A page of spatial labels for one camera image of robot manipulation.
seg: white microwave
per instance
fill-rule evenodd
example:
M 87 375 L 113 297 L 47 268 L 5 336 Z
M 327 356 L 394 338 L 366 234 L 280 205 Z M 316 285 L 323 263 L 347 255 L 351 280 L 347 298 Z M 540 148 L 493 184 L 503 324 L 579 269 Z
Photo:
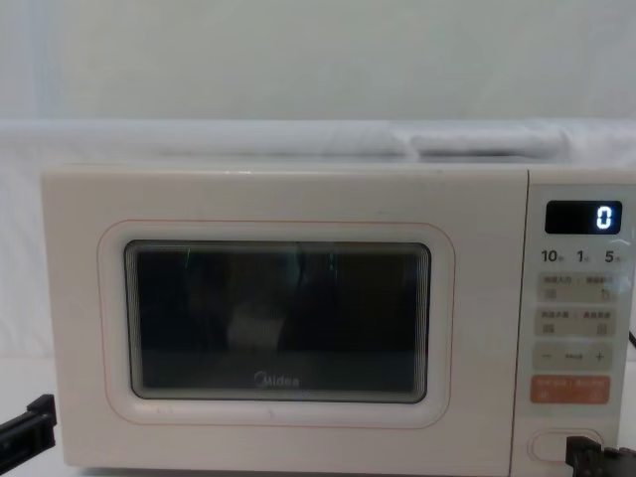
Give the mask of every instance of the white microwave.
M 565 477 L 615 445 L 636 171 L 216 162 L 44 175 L 65 456 Z

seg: microwave door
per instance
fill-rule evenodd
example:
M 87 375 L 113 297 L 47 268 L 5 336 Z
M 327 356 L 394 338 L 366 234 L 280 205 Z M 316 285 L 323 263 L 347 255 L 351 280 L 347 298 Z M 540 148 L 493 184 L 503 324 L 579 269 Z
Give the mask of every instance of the microwave door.
M 136 240 L 125 258 L 140 398 L 426 394 L 421 243 Z

